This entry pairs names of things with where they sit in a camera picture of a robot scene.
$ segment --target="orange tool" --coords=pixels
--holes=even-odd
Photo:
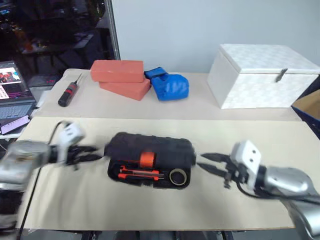
[[[126,179],[128,176],[141,177],[141,178],[151,178],[154,181],[159,179],[164,179],[164,174],[159,173],[158,170],[135,170],[127,169],[126,166],[122,165],[120,167],[120,173],[118,177],[120,179]]]

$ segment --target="white storage box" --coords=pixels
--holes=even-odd
[[[288,108],[319,74],[287,46],[222,44],[207,81],[222,109]]]

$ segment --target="laptop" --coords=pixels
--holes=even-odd
[[[0,62],[0,124],[30,115],[36,104],[15,62]]]

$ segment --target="desk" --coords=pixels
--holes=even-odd
[[[200,153],[229,154],[235,142],[250,139],[262,164],[306,172],[320,191],[320,142],[301,121],[143,120],[35,117],[19,138],[48,141],[56,123],[74,121],[85,131],[81,144],[105,143],[118,132],[189,139]],[[182,190],[137,187],[111,180],[108,159],[72,166],[45,166],[26,220],[27,229],[50,230],[254,230],[292,228],[279,201],[256,200],[198,166]],[[33,181],[24,195],[29,199]],[[24,213],[27,201],[20,212]]]
[[[51,65],[54,66],[54,57],[56,57],[67,69],[70,68],[68,63],[66,63],[60,55],[64,54],[68,50],[73,50],[76,54],[79,55],[83,62],[83,67],[85,69],[90,68],[89,61],[86,56],[86,46],[93,38],[93,34],[88,34],[86,37],[82,38],[77,43],[69,43],[69,44],[50,44],[46,47],[36,47],[31,51],[24,50],[22,52],[26,57],[33,57],[33,63],[35,72],[39,73],[38,67],[38,57],[39,56],[50,56]]]
[[[79,90],[68,107],[58,99],[70,82],[80,74]],[[274,120],[300,121],[289,108],[220,109],[207,84],[206,73],[182,73],[189,80],[189,97],[161,102],[153,88],[141,101],[133,100],[99,87],[90,70],[68,69],[50,91],[36,113],[42,117],[77,117],[109,119],[175,119],[175,120]]]

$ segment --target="metal pole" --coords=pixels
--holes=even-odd
[[[118,45],[118,38],[117,38],[117,31],[116,31],[116,24],[115,24],[115,17],[114,17],[114,9],[112,7],[112,0],[104,0],[106,11],[108,13],[109,18],[109,25],[110,25],[110,37],[111,37],[111,44],[113,48],[113,54],[115,60],[120,60],[120,52],[119,52],[119,45]]]

